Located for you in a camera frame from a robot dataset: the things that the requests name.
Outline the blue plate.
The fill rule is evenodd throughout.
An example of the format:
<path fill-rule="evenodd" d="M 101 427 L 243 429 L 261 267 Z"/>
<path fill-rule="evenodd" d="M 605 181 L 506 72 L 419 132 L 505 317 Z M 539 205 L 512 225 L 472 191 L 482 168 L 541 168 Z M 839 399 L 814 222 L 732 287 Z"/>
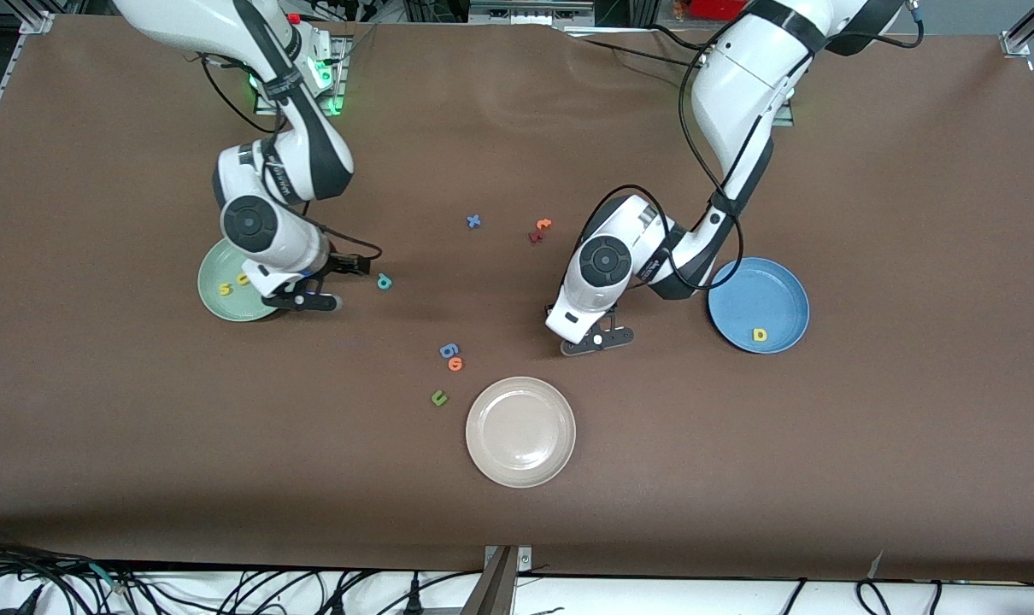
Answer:
<path fill-rule="evenodd" d="M 726 342 L 747 353 L 783 353 L 805 336 L 811 310 L 801 281 L 778 262 L 746 257 L 728 262 L 714 275 L 708 314 Z M 753 328 L 768 332 L 765 343 Z"/>

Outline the pale green plate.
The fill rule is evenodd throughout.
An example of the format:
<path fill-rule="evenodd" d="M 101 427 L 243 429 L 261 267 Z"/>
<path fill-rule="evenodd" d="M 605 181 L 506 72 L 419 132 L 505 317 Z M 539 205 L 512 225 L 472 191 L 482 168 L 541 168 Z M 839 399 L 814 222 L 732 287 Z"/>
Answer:
<path fill-rule="evenodd" d="M 252 322 L 265 319 L 276 312 L 276 308 L 262 303 L 263 297 L 253 284 L 236 285 L 235 278 L 244 273 L 244 254 L 239 252 L 229 240 L 222 238 L 206 253 L 197 272 L 197 291 L 205 307 L 216 318 L 231 322 Z M 232 285 L 230 296 L 219 296 L 217 287 L 221 283 Z"/>

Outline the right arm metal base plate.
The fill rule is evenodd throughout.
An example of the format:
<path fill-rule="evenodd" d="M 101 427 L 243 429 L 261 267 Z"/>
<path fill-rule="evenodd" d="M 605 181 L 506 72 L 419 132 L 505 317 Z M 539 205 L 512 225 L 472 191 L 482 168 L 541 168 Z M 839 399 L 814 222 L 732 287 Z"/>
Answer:
<path fill-rule="evenodd" d="M 343 58 L 349 47 L 352 38 L 333 37 L 320 31 L 309 36 L 309 43 L 296 59 L 296 67 L 325 116 L 334 117 L 342 112 L 349 73 L 349 60 Z"/>

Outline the grey metal device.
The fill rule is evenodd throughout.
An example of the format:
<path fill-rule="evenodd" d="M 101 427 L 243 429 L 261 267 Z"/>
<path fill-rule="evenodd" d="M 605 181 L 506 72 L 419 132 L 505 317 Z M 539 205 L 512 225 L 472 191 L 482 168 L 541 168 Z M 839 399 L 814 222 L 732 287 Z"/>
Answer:
<path fill-rule="evenodd" d="M 469 0 L 467 23 L 474 25 L 548 25 L 556 30 L 594 27 L 592 0 Z"/>

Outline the aluminium frame strut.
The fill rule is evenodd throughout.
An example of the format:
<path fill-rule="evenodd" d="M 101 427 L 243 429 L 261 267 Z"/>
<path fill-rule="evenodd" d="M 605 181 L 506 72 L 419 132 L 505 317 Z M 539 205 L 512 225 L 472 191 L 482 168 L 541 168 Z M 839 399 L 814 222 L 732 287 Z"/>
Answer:
<path fill-rule="evenodd" d="M 533 546 L 486 546 L 485 568 L 460 615 L 513 615 L 520 572 L 533 571 Z"/>

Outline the beige plate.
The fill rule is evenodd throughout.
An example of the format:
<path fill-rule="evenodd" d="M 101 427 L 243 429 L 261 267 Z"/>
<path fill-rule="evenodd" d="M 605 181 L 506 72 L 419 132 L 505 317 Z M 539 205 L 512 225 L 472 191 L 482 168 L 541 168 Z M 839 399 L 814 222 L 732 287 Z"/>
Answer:
<path fill-rule="evenodd" d="M 467 414 L 465 439 L 475 467 L 507 488 L 556 478 L 577 441 L 576 419 L 553 385 L 518 375 L 487 385 Z"/>

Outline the red box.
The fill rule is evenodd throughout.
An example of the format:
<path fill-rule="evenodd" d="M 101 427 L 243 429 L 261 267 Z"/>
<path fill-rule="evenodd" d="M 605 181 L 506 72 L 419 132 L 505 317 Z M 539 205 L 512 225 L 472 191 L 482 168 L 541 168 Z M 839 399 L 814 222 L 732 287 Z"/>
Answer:
<path fill-rule="evenodd" d="M 740 16 L 750 0 L 686 0 L 689 16 L 711 22 L 727 22 Z"/>

